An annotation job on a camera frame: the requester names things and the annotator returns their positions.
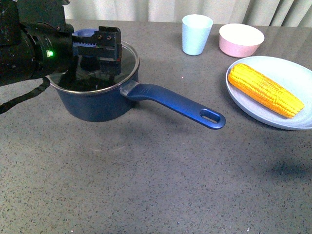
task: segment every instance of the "corn cob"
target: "corn cob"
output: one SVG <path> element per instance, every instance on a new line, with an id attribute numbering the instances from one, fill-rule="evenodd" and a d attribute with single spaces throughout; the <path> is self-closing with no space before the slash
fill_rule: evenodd
<path id="1" fill-rule="evenodd" d="M 292 118 L 304 108 L 303 102 L 295 95 L 246 64 L 236 64 L 228 80 L 257 102 L 284 117 Z"/>

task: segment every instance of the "black cable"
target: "black cable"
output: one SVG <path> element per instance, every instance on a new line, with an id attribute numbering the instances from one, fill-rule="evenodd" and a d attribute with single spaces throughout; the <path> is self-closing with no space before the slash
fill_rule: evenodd
<path id="1" fill-rule="evenodd" d="M 15 105 L 17 105 L 23 101 L 29 100 L 31 98 L 34 98 L 34 97 L 38 96 L 39 94 L 41 94 L 44 90 L 46 90 L 50 86 L 50 80 L 47 77 L 44 77 L 42 79 L 43 79 L 43 82 L 39 87 L 33 89 L 32 91 L 30 91 L 27 94 L 16 97 L 16 98 L 2 104 L 0 106 L 0 115 L 7 112 L 8 110 L 10 110 Z"/>

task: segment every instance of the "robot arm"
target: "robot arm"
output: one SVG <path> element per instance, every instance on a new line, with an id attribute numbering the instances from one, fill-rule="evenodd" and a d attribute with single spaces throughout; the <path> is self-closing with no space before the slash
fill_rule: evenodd
<path id="1" fill-rule="evenodd" d="M 74 36 L 72 25 L 65 22 L 63 5 L 68 3 L 69 0 L 0 0 L 0 86 L 44 78 L 44 88 L 39 89 L 43 92 L 49 86 L 45 77 L 73 67 L 74 55 L 101 58 L 101 70 L 120 72 L 116 69 L 121 63 L 120 30 L 99 27 L 91 37 Z M 8 105 L 0 106 L 0 114 L 8 109 Z"/>

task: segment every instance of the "pot lid rim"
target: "pot lid rim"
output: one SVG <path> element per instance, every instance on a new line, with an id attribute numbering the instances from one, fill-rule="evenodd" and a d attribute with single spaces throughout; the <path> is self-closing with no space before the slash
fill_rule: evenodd
<path id="1" fill-rule="evenodd" d="M 91 95 L 91 94 L 101 94 L 101 93 L 105 93 L 105 92 L 111 91 L 111 90 L 119 87 L 120 85 L 124 84 L 128 80 L 130 80 L 132 78 L 132 76 L 137 72 L 137 70 L 139 68 L 139 65 L 140 65 L 140 58 L 139 58 L 136 50 L 130 44 L 128 44 L 127 42 L 125 42 L 123 40 L 121 41 L 121 45 L 122 45 L 123 48 L 128 49 L 134 55 L 136 63 L 135 63 L 135 66 L 134 66 L 132 72 L 125 79 L 123 79 L 119 83 L 114 84 L 114 85 L 112 85 L 110 87 L 107 87 L 107 88 L 104 88 L 104 89 L 99 89 L 99 90 L 92 90 L 92 91 L 74 91 L 74 90 L 64 89 L 64 88 L 58 86 L 57 84 L 55 84 L 52 81 L 52 79 L 50 78 L 50 76 L 53 75 L 53 74 L 47 75 L 46 77 L 50 80 L 50 84 L 51 84 L 52 87 L 54 87 L 57 90 L 63 91 L 65 93 L 69 93 L 69 94 Z"/>

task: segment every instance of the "saucepan handle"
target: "saucepan handle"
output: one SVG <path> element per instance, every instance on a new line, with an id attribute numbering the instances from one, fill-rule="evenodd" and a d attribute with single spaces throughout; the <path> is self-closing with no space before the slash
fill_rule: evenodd
<path id="1" fill-rule="evenodd" d="M 120 93 L 132 101 L 158 102 L 210 129 L 220 129 L 225 125 L 222 114 L 158 85 L 131 80 L 120 88 Z"/>

